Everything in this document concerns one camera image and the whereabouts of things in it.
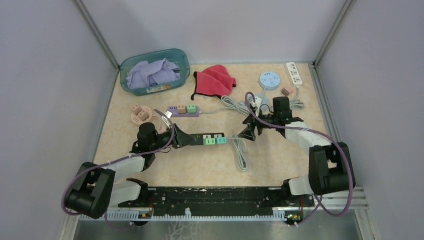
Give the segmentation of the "black power strip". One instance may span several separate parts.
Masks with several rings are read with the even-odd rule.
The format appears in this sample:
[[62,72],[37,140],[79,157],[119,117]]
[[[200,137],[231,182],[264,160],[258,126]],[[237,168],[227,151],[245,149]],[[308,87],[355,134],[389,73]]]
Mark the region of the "black power strip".
[[207,139],[207,138],[216,139],[220,137],[226,137],[224,133],[196,133],[196,134],[192,134],[191,136],[194,138],[202,138],[202,139]]

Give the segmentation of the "green plug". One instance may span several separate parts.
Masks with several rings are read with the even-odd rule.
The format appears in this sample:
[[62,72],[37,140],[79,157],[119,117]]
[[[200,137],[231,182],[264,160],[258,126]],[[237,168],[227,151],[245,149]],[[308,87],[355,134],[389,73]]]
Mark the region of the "green plug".
[[186,107],[188,114],[196,114],[197,113],[197,106],[195,104],[187,105]]
[[216,139],[215,138],[205,138],[203,140],[203,145],[204,146],[213,146],[213,145],[216,145]]

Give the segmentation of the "purple power strip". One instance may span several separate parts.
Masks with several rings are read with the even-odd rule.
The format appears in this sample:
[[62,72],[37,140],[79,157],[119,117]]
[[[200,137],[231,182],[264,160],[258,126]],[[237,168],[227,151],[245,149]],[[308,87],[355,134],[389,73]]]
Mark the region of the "purple power strip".
[[200,116],[200,108],[195,104],[169,106],[167,111],[172,114],[172,118],[198,118]]

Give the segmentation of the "round blue power socket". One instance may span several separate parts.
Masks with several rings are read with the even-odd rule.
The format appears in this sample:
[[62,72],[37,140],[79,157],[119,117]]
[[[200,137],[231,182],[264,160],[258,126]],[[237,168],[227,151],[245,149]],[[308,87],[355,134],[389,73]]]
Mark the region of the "round blue power socket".
[[280,76],[272,71],[263,72],[259,77],[259,85],[267,91],[276,90],[281,84]]

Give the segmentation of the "pink USB charger plug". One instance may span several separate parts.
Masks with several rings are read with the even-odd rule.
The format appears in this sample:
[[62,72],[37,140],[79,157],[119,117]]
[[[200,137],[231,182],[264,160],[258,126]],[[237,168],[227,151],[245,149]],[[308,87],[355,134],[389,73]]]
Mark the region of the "pink USB charger plug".
[[290,96],[293,92],[294,92],[294,89],[293,89],[292,87],[290,87],[290,86],[288,86],[288,87],[284,87],[284,88],[281,90],[281,93],[282,93],[284,96],[286,96],[286,97]]

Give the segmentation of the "white power strip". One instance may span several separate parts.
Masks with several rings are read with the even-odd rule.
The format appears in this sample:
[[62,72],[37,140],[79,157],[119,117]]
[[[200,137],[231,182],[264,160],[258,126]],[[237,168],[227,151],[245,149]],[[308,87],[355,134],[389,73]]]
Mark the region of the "white power strip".
[[296,88],[299,88],[303,84],[303,80],[300,76],[297,65],[294,62],[286,63],[288,73],[291,77],[292,83]]

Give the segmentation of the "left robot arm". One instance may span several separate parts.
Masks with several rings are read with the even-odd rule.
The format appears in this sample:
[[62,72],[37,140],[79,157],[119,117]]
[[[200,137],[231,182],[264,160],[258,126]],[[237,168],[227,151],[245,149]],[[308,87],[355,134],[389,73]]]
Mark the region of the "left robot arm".
[[180,149],[203,143],[203,137],[185,133],[176,124],[159,133],[153,123],[144,123],[139,127],[129,155],[111,163],[85,162],[81,165],[62,195],[62,210],[70,216],[99,219],[109,207],[121,203],[131,201],[144,207],[150,200],[150,193],[143,189],[144,184],[135,180],[120,183],[120,180],[148,170],[156,154],[166,148]]

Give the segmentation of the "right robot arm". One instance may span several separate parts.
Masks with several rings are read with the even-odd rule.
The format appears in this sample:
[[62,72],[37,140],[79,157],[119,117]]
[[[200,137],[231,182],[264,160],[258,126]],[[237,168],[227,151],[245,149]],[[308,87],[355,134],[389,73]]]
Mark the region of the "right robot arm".
[[239,134],[241,138],[255,141],[264,129],[275,129],[308,155],[308,173],[283,184],[281,199],[287,206],[295,206],[303,195],[321,196],[355,188],[348,146],[309,128],[301,118],[283,113],[251,114],[243,125],[246,128]]

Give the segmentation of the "green plug on purple strip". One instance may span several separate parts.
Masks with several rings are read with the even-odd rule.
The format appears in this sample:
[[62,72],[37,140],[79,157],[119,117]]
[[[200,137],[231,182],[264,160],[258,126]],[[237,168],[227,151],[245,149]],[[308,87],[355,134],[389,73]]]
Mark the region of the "green plug on purple strip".
[[196,114],[197,113],[197,106],[195,104],[187,105],[186,107],[188,114]]

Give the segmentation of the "teal plug on black strip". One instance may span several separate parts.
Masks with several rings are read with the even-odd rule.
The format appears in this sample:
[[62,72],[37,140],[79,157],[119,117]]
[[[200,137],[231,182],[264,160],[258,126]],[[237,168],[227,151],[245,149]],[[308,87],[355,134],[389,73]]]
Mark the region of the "teal plug on black strip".
[[218,137],[215,139],[215,143],[217,145],[225,145],[228,143],[228,139],[226,137]]

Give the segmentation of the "round pink power socket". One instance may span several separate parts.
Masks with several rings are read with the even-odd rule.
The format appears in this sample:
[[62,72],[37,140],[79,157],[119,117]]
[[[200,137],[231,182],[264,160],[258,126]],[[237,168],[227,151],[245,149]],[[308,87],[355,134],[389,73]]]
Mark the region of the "round pink power socket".
[[154,112],[148,106],[136,104],[131,108],[130,120],[137,126],[152,123],[153,118]]

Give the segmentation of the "pink plug on pink socket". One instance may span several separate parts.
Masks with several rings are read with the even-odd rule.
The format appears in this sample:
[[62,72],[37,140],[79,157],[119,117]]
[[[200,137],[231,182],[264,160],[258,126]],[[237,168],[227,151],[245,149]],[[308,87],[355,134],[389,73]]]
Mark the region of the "pink plug on pink socket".
[[131,108],[131,112],[134,114],[134,115],[138,115],[140,112],[142,111],[142,108],[139,106],[139,105],[134,105],[132,108]]

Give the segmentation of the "red microfiber cloth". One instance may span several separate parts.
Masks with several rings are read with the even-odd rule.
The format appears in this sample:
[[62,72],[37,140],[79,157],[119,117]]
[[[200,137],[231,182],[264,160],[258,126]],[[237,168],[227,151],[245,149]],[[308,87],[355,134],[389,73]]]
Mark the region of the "red microfiber cloth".
[[237,80],[230,76],[227,68],[223,65],[213,65],[204,71],[196,71],[193,74],[195,79],[194,93],[191,100],[195,100],[195,96],[217,97],[221,99],[223,96],[229,96],[233,92],[233,88],[237,87]]

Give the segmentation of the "teal plastic bin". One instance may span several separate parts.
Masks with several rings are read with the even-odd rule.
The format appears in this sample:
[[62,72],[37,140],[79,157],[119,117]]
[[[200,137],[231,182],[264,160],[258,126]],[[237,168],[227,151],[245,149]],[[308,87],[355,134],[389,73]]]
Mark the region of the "teal plastic bin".
[[186,53],[177,48],[130,57],[119,70],[122,89],[135,96],[180,88],[191,73]]

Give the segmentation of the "lavender cloth in bin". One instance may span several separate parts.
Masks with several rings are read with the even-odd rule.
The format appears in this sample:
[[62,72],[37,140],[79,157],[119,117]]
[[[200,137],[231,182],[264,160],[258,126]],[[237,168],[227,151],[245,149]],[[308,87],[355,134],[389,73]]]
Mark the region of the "lavender cloth in bin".
[[181,80],[181,69],[166,58],[149,63],[142,61],[127,74],[127,86],[131,90],[144,89]]

